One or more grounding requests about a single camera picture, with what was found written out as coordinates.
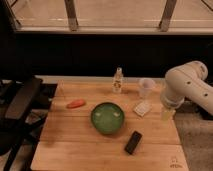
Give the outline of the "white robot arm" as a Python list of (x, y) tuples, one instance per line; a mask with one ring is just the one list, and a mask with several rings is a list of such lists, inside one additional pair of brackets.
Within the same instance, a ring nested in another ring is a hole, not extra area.
[(208, 69), (201, 61), (191, 61), (169, 69), (160, 99), (165, 109), (178, 109), (190, 99), (213, 116), (213, 86), (205, 82)]

